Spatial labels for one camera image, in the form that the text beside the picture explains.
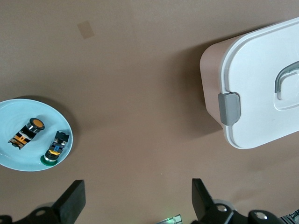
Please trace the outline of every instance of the clear plastic piece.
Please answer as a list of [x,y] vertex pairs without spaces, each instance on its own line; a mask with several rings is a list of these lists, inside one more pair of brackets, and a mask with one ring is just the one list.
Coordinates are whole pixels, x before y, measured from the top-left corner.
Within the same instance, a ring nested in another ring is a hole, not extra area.
[[285,224],[299,224],[299,210],[296,210],[290,215],[282,216],[280,219]]
[[171,218],[164,219],[163,221],[157,224],[183,224],[181,215],[177,215]]

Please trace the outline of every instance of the container lid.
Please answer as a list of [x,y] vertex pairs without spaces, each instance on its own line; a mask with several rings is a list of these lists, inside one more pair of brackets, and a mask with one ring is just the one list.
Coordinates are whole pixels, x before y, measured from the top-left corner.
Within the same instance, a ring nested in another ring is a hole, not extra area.
[[254,148],[299,130],[299,18],[236,40],[220,69],[225,136]]

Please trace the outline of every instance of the light blue plate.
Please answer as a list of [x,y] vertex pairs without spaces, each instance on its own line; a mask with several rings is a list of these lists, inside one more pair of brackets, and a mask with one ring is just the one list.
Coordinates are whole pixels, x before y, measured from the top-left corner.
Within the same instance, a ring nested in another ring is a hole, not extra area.
[[[45,129],[21,150],[8,141],[23,128],[30,118],[38,118]],[[64,116],[53,107],[30,99],[11,99],[0,102],[0,164],[20,171],[40,171],[51,167],[41,163],[40,158],[49,149],[56,131],[70,135],[58,163],[66,158],[73,144],[71,127]]]

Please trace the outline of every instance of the brown surface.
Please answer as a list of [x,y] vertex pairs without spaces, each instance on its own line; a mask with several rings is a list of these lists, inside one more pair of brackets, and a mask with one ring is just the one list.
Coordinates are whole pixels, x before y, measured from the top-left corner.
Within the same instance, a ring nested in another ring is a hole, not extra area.
[[[199,60],[211,44],[298,16],[295,0],[0,2],[0,100],[57,108],[74,130],[66,160],[42,172],[0,166],[0,213],[15,219],[84,179],[78,224],[195,219],[191,179],[242,214],[298,209],[299,133],[252,150],[206,112]],[[77,24],[89,21],[83,39]]]

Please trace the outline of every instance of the gray latch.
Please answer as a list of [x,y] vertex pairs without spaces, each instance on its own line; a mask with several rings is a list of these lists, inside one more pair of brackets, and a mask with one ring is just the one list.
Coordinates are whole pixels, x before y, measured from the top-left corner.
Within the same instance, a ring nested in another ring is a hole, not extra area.
[[227,126],[233,125],[240,119],[240,97],[236,93],[218,94],[221,122]]

